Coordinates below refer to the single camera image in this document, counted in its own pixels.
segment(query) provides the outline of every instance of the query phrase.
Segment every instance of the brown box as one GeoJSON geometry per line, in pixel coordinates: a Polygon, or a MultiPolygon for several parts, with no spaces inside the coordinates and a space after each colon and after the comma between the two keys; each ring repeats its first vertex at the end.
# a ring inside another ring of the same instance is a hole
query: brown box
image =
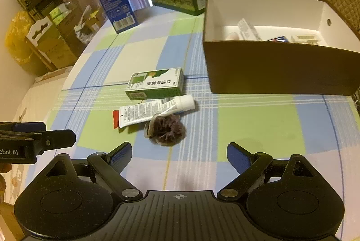
{"type": "Polygon", "coordinates": [[[60,35],[65,40],[71,51],[80,57],[86,45],[82,43],[75,34],[74,27],[79,23],[82,11],[79,7],[75,7],[57,26],[60,35]]]}
{"type": "Polygon", "coordinates": [[[62,37],[67,37],[70,32],[74,32],[74,27],[79,23],[81,16],[81,9],[76,7],[56,26],[62,37]]]}
{"type": "Polygon", "coordinates": [[[352,95],[360,85],[359,39],[326,0],[208,0],[203,48],[211,91],[352,95]],[[242,18],[263,41],[225,40],[242,18]],[[266,41],[307,34],[318,45],[266,41]]]}
{"type": "Polygon", "coordinates": [[[78,59],[49,17],[37,21],[27,37],[58,69],[74,65],[78,59]]]}

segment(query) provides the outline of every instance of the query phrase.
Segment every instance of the blue and green plaid tablecloth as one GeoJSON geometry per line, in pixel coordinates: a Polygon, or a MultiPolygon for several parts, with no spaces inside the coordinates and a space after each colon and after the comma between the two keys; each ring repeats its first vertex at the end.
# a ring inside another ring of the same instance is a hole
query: blue and green plaid tablecloth
{"type": "Polygon", "coordinates": [[[86,158],[129,141],[133,158],[122,175],[143,192],[216,193],[238,175],[226,159],[228,143],[236,142],[273,158],[305,155],[345,203],[337,237],[360,236],[360,120],[350,97],[212,94],[201,42],[203,15],[153,7],[137,17],[141,24],[119,35],[107,22],[79,58],[46,122],[52,130],[72,129],[77,142],[39,157],[26,184],[55,154],[86,158]],[[112,111],[136,103],[124,92],[131,74],[171,67],[183,68],[184,91],[197,102],[195,112],[182,116],[185,139],[163,147],[144,138],[141,124],[114,130],[112,111]]]}

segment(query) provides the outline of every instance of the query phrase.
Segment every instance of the toothpaste tube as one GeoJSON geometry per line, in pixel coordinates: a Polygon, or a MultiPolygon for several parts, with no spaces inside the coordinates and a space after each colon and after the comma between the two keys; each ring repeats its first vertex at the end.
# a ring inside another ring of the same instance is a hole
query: toothpaste tube
{"type": "Polygon", "coordinates": [[[274,42],[289,42],[289,40],[285,36],[276,37],[273,39],[269,39],[267,41],[274,41],[274,42]]]}
{"type": "Polygon", "coordinates": [[[174,114],[192,109],[195,109],[192,95],[123,106],[119,110],[119,127],[150,121],[155,114],[174,114]]]}

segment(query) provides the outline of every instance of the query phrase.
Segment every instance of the wall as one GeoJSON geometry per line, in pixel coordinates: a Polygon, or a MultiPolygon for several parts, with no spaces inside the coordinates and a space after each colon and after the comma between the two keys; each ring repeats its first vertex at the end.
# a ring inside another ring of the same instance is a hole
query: wall
{"type": "Polygon", "coordinates": [[[0,0],[0,5],[0,121],[12,121],[35,76],[25,72],[4,45],[9,23],[21,7],[16,0],[0,0]]]}

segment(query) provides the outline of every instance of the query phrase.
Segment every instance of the barcode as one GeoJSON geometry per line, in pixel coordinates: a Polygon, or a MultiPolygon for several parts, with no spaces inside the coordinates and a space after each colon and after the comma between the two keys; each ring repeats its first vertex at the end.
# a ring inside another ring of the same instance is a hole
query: barcode
{"type": "Polygon", "coordinates": [[[130,15],[129,17],[126,17],[117,22],[114,22],[113,25],[114,25],[115,30],[118,31],[118,30],[126,28],[127,26],[130,26],[132,24],[135,24],[135,20],[134,20],[133,16],[130,15]]]}
{"type": "Polygon", "coordinates": [[[144,92],[130,93],[129,96],[131,99],[145,99],[147,98],[144,92]]]}
{"type": "Polygon", "coordinates": [[[169,98],[161,99],[161,104],[168,103],[168,102],[169,102],[169,101],[171,101],[172,99],[173,99],[173,97],[169,97],[169,98]]]}

